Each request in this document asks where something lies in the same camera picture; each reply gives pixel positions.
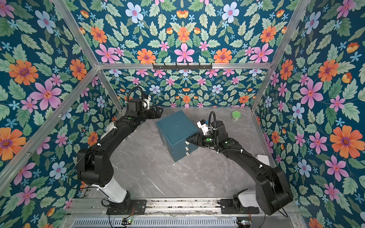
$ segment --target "gray marble floor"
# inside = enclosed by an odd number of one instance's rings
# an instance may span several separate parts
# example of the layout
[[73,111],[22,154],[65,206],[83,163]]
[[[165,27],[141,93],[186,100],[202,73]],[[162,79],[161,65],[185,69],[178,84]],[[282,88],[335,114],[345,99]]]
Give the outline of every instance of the gray marble floor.
[[[162,118],[181,108],[164,108]],[[265,154],[249,108],[183,108],[193,122],[208,119],[215,111],[229,137],[236,139],[254,156]],[[238,121],[231,113],[241,112]],[[111,156],[114,177],[132,198],[148,197],[232,197],[238,191],[254,189],[251,177],[235,162],[208,148],[199,148],[174,162],[156,127],[157,120],[147,120],[123,141]],[[96,190],[88,198],[102,198]]]

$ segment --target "metal grille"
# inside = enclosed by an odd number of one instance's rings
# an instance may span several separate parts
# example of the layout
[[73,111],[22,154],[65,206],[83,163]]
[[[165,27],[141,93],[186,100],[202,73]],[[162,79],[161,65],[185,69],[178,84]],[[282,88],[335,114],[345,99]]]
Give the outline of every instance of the metal grille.
[[[123,218],[110,218],[113,227],[124,227]],[[164,217],[135,217],[130,227],[238,227],[236,218],[191,217],[191,218],[164,218]],[[108,218],[77,218],[72,228],[81,227],[110,227]]]

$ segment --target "small green container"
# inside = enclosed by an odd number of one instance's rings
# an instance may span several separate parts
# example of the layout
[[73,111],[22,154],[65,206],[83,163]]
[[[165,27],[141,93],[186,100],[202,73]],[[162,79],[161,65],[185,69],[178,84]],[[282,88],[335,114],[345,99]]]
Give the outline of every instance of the small green container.
[[232,112],[232,120],[237,121],[241,117],[241,113],[238,111]]

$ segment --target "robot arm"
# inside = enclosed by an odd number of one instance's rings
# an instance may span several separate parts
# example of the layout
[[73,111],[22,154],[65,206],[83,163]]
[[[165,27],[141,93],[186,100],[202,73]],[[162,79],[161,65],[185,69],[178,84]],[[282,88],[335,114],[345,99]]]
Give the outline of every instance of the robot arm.
[[[216,121],[215,113],[212,112],[212,114],[214,121],[208,125],[212,126],[213,134],[196,133],[188,139],[188,142],[200,147],[213,147],[218,153],[224,154],[241,166],[255,181],[256,201],[267,215],[272,215],[293,201],[293,195],[284,172],[279,167],[271,168],[260,162],[235,139],[229,138],[223,122]],[[237,211],[241,211],[240,208],[244,205],[244,194],[245,192],[238,195],[239,201],[235,202]]]

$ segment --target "blue box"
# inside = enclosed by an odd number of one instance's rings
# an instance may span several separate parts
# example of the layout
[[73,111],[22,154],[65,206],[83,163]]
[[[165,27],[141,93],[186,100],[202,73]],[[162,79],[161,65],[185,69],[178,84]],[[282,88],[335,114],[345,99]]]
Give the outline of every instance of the blue box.
[[175,162],[198,148],[194,144],[186,144],[187,138],[199,132],[199,129],[182,110],[157,121],[156,125],[162,141]]

